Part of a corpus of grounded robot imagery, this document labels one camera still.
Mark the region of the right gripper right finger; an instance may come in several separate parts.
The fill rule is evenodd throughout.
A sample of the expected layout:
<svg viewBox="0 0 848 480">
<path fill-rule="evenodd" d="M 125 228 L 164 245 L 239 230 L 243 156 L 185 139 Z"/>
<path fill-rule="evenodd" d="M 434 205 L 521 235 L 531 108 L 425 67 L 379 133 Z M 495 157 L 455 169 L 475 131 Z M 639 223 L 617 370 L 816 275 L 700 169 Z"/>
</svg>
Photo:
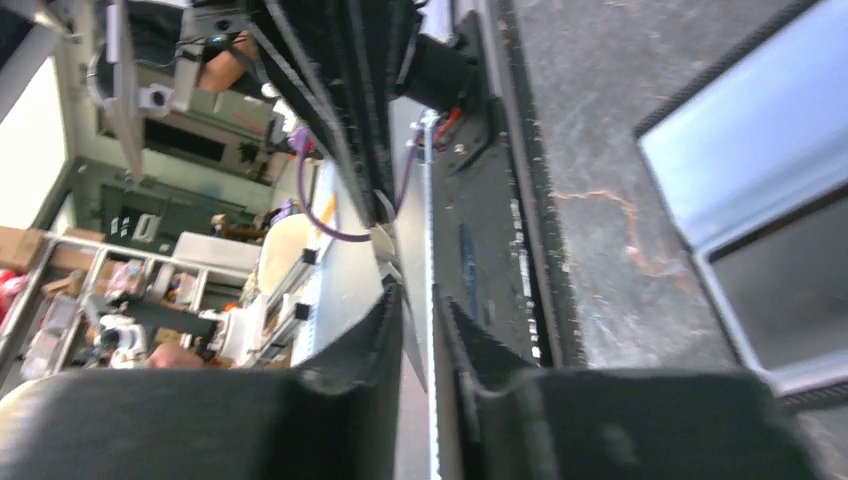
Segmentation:
<svg viewBox="0 0 848 480">
<path fill-rule="evenodd" d="M 818 479 L 770 389 L 740 370 L 553 369 L 436 293 L 467 479 Z"/>
</svg>

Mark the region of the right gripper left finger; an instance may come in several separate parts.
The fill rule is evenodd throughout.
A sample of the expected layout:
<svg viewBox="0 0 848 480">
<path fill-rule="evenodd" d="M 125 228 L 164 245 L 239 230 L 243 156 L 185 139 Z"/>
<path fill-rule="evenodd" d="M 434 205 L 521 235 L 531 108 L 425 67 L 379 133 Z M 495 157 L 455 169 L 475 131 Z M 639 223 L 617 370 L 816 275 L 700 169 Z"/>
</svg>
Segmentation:
<svg viewBox="0 0 848 480">
<path fill-rule="evenodd" d="M 403 291 L 287 369 L 92 369 L 1 422 L 5 479 L 389 479 Z"/>
</svg>

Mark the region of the black leather card holder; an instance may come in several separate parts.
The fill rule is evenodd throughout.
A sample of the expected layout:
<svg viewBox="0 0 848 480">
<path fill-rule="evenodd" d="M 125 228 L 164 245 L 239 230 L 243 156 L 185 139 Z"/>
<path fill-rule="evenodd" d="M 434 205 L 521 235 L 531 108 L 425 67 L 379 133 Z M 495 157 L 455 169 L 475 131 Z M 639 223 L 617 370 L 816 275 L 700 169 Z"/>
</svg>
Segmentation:
<svg viewBox="0 0 848 480">
<path fill-rule="evenodd" d="M 847 5 L 794 1 L 636 129 L 637 143 L 740 363 L 791 410 L 847 401 L 847 348 L 764 369 L 710 265 L 716 252 L 847 195 Z"/>
</svg>

